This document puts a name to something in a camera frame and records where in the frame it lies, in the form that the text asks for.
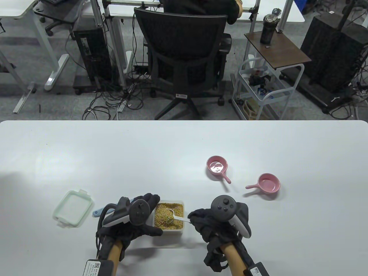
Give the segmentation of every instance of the vr controller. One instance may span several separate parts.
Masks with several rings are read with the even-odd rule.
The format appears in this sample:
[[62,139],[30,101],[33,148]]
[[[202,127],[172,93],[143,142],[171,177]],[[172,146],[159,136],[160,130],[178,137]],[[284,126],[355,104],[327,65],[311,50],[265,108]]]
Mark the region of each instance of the vr controller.
[[229,222],[244,238],[250,238],[252,235],[248,225],[248,206],[237,203],[228,195],[216,197],[211,204],[211,211],[214,218],[220,222]]
[[103,220],[102,226],[111,227],[127,222],[136,226],[142,225],[146,223],[150,213],[149,205],[144,199],[137,199],[133,203],[130,203],[129,198],[121,197],[115,207],[114,213]]

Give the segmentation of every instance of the black keyboard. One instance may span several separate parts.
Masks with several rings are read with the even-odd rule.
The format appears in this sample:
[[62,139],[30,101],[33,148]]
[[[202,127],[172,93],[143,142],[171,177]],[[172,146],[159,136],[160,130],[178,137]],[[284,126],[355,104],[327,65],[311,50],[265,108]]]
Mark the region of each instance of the black keyboard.
[[53,5],[58,5],[60,4],[61,2],[64,2],[66,0],[42,0],[41,2],[44,2],[44,3],[50,3],[50,4],[53,4]]

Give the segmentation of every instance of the black glove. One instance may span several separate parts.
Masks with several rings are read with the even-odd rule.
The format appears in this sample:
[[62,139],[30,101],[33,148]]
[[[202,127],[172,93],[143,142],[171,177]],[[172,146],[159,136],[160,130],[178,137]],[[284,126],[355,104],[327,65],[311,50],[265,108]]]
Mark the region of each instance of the black glove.
[[238,232],[229,222],[219,222],[213,215],[211,209],[198,209],[188,215],[191,224],[194,225],[197,232],[199,232],[207,245],[207,256],[204,263],[211,267],[215,272],[221,272],[226,266],[221,266],[221,262],[225,261],[220,246],[232,243],[243,262],[249,267],[254,264],[252,258],[248,255],[247,249],[238,237]]
[[[144,196],[139,196],[134,198],[134,200],[143,199],[145,200],[152,211],[156,208],[157,204],[160,201],[160,197],[158,195],[145,194]],[[101,213],[101,217],[99,220],[98,229],[96,232],[96,246],[97,246],[97,256],[99,259],[107,259],[112,246],[115,241],[120,240],[123,244],[123,249],[120,254],[120,261],[124,258],[125,250],[130,245],[132,240],[136,238],[148,235],[151,237],[161,236],[162,229],[149,226],[147,224],[143,224],[140,226],[134,226],[130,222],[128,223],[120,223],[117,225],[113,225],[111,227],[102,227],[102,220],[106,215],[106,212],[111,207],[116,207],[115,204],[108,204]]]

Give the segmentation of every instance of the pink bowl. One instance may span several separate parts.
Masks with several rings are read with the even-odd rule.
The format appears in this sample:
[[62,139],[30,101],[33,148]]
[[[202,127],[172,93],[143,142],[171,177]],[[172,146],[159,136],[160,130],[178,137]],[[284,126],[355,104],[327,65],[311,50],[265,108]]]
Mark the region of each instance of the pink bowl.
[[221,175],[226,182],[231,184],[231,180],[226,176],[227,161],[221,156],[212,156],[207,160],[207,168],[213,175]]
[[246,189],[259,188],[267,194],[276,193],[281,187],[279,179],[270,173],[264,173],[258,178],[255,185],[246,186]]

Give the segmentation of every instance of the mixed grains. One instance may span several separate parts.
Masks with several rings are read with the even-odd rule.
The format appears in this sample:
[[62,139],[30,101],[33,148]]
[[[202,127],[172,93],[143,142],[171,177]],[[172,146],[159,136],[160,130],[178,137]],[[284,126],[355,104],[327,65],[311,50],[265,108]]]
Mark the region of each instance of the mixed grains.
[[184,208],[182,204],[178,203],[159,203],[155,212],[155,227],[162,230],[178,230],[183,228],[183,222],[173,219],[173,212],[178,217],[184,217]]

